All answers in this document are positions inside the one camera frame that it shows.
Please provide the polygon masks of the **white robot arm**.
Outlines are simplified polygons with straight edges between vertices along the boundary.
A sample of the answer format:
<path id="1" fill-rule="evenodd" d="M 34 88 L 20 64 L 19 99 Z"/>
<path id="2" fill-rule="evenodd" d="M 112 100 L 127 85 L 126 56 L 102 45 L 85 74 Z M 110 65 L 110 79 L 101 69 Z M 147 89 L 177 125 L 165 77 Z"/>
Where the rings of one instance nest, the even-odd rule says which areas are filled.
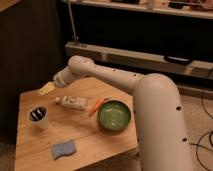
<path id="1" fill-rule="evenodd" d="M 95 77 L 133 97 L 143 171 L 193 171 L 180 94 L 169 77 L 105 67 L 90 58 L 73 56 L 52 81 L 39 89 L 39 93 L 64 88 L 84 77 Z"/>

